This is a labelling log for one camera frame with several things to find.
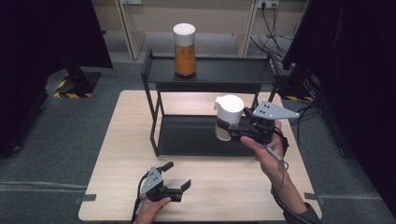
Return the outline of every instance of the sleeve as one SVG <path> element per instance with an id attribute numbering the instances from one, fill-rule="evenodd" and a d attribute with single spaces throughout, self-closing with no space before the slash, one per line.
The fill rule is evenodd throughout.
<path id="1" fill-rule="evenodd" d="M 304 222 L 305 220 L 309 221 L 308 223 L 322 223 L 321 220 L 319 219 L 317 213 L 315 210 L 312 208 L 312 206 L 309 203 L 305 203 L 305 206 L 308 210 L 306 212 L 299 214 L 299 217 L 294 217 L 286 212 L 283 213 L 283 216 L 285 217 L 285 220 L 288 224 L 301 224 L 301 223 L 307 223 Z"/>

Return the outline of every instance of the grey floor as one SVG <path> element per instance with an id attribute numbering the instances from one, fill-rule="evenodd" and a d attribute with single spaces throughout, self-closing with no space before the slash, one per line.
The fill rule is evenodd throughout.
<path id="1" fill-rule="evenodd" d="M 129 59 L 122 33 L 107 32 L 104 37 L 114 69 L 83 68 L 102 74 L 92 97 L 52 97 L 66 72 L 50 76 L 49 98 L 23 141 L 24 149 L 0 160 L 0 223 L 84 223 L 78 218 L 80 199 L 120 92 L 142 89 L 139 73 L 147 46 L 155 53 L 173 53 L 173 39 L 168 33 L 148 34 L 135 61 Z M 287 49 L 290 40 L 279 37 L 278 43 Z M 272 42 L 268 44 L 275 49 Z M 200 56 L 236 57 L 231 35 L 197 34 L 196 51 Z M 266 55 L 251 43 L 247 56 Z M 306 107 L 298 101 L 283 104 L 295 111 Z M 359 163 L 340 156 L 318 110 L 309 112 L 313 117 L 300 123 L 298 142 L 320 201 L 323 222 L 396 223 Z M 297 136 L 297 125 L 292 128 Z"/>

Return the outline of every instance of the shelf rack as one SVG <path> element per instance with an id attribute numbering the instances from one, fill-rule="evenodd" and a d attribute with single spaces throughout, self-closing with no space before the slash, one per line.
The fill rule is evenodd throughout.
<path id="1" fill-rule="evenodd" d="M 255 107 L 262 85 L 275 85 L 269 101 L 276 93 L 277 81 L 281 78 L 274 54 L 270 52 L 266 59 L 197 57 L 196 62 L 195 73 L 182 77 L 175 72 L 174 57 L 155 56 L 148 48 L 141 77 L 153 119 L 149 139 L 155 155 L 252 156 L 252 151 L 242 144 L 223 142 L 216 137 L 216 116 L 166 114 L 161 92 L 247 93 L 254 95 L 252 107 Z M 157 92 L 156 105 L 150 88 Z M 157 144 L 154 134 L 160 110 L 162 122 Z M 248 120 L 242 117 L 240 125 L 248 125 Z"/>

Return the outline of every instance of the wall outlet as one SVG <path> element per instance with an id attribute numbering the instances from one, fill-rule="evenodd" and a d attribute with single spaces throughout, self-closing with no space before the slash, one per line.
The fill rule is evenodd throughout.
<path id="1" fill-rule="evenodd" d="M 257 4 L 257 8 L 262 8 L 262 3 L 265 3 L 265 9 L 274 9 L 279 7 L 279 0 L 266 0 L 266 1 L 259 1 Z"/>

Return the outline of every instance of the human hand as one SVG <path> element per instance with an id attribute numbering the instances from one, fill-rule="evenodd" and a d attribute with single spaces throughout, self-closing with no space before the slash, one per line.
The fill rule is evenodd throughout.
<path id="1" fill-rule="evenodd" d="M 275 126 L 281 130 L 281 122 L 279 120 L 275 120 Z M 283 158 L 284 155 L 281 137 L 274 133 L 271 143 L 266 146 L 261 145 L 254 139 L 246 136 L 242 136 L 240 140 L 245 146 L 253 149 L 256 161 L 260 162 L 262 171 L 270 178 L 274 187 L 276 189 L 280 187 L 282 179 L 284 178 L 284 164 L 283 162 L 279 162 L 275 159 L 274 156 L 268 152 L 267 147 L 270 147 L 277 155 Z"/>
<path id="2" fill-rule="evenodd" d="M 143 206 L 140 209 L 139 215 L 137 215 L 136 224 L 149 224 L 152 223 L 154 217 L 160 211 L 161 208 L 171 202 L 171 198 L 163 198 L 158 202 L 152 202 L 149 199 L 143 201 Z"/>

